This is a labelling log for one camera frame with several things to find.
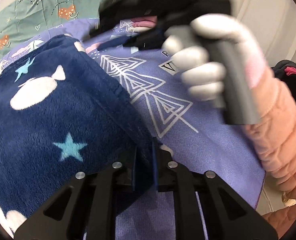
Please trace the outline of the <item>white gloved right hand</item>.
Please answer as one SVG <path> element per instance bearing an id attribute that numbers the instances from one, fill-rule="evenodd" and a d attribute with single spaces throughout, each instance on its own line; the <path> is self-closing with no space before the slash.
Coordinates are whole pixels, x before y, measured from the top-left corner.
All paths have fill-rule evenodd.
<path id="1" fill-rule="evenodd" d="M 193 20 L 189 28 L 198 36 L 231 42 L 242 61 L 248 87 L 258 85 L 268 64 L 248 27 L 232 16 L 206 14 Z M 203 45 L 186 47 L 183 39 L 169 29 L 162 47 L 172 55 L 171 59 L 181 73 L 181 81 L 193 98 L 209 101 L 223 93 L 226 66 L 214 59 Z"/>

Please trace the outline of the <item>pink padded sleeve forearm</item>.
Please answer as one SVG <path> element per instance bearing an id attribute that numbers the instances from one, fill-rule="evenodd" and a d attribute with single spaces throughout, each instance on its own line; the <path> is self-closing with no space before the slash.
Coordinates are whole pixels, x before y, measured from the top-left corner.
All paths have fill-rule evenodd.
<path id="1" fill-rule="evenodd" d="M 296 103 L 286 84 L 266 67 L 252 89 L 261 122 L 245 130 L 255 146 L 265 171 L 288 199 L 296 200 Z M 282 237 L 296 220 L 296 204 L 264 215 Z"/>

